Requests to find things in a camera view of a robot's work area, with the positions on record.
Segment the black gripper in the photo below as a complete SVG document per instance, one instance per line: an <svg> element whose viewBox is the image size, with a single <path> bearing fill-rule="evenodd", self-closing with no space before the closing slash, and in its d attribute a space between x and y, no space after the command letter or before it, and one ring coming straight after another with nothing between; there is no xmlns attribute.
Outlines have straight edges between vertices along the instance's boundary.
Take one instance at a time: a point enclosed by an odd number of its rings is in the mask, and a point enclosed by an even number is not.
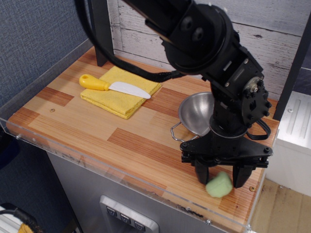
<svg viewBox="0 0 311 233"><path fill-rule="evenodd" d="M210 131L205 136L181 143L181 161L195 162L195 173L201 184L210 181L211 167L223 165L233 166L233 185L241 188L256 168L267 168L268 157L273 150L258 142L247 139L243 135L235 138L225 138Z"/></svg>

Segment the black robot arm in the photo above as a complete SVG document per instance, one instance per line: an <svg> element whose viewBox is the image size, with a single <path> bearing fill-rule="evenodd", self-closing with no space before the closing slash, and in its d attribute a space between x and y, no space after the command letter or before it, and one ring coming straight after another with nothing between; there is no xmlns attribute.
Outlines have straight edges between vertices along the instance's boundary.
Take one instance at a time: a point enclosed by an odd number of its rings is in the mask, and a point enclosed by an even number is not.
<svg viewBox="0 0 311 233"><path fill-rule="evenodd" d="M272 150L253 141L248 129L269 115L271 103L262 67L240 44L224 10L192 0L130 0L133 9L162 38L169 63L180 73L209 81L214 110L207 135L181 144L200 183L208 169L233 167L233 185L242 187L257 167L267 167Z"/></svg>

